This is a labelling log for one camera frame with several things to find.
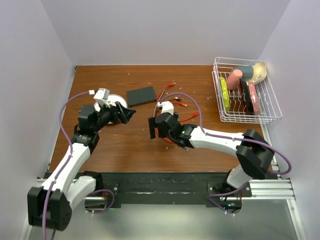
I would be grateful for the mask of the black network switch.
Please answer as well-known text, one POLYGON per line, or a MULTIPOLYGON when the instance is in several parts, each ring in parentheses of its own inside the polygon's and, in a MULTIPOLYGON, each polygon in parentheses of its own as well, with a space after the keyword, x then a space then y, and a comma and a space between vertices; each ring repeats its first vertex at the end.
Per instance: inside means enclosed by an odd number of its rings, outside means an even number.
POLYGON ((152 86, 129 90, 126 92, 130 107, 156 102, 157 96, 152 86))

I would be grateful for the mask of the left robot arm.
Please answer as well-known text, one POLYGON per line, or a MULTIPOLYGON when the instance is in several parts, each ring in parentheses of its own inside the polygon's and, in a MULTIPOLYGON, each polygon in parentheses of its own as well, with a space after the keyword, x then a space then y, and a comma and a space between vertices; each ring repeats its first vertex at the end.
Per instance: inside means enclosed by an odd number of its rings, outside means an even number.
POLYGON ((78 124, 65 156, 41 186, 32 187, 27 193, 31 226, 63 231, 71 221, 73 210, 86 196, 99 196, 103 192, 104 184, 98 172, 74 179, 96 148, 99 131, 109 123, 127 124, 135 113, 118 101, 111 105, 86 104, 80 108, 78 124))

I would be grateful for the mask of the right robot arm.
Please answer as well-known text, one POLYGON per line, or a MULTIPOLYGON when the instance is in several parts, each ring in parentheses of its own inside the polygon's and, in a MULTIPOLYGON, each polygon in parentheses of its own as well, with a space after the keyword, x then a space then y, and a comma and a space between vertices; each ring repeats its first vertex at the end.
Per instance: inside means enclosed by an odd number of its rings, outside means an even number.
POLYGON ((210 149, 236 157, 239 165, 229 171, 222 183, 215 187, 215 194, 235 196, 250 180, 264 180, 269 171, 274 151, 253 129, 245 133, 228 133, 202 129, 195 124, 181 124, 178 114, 165 112, 148 118, 150 138, 168 138, 177 146, 210 149))

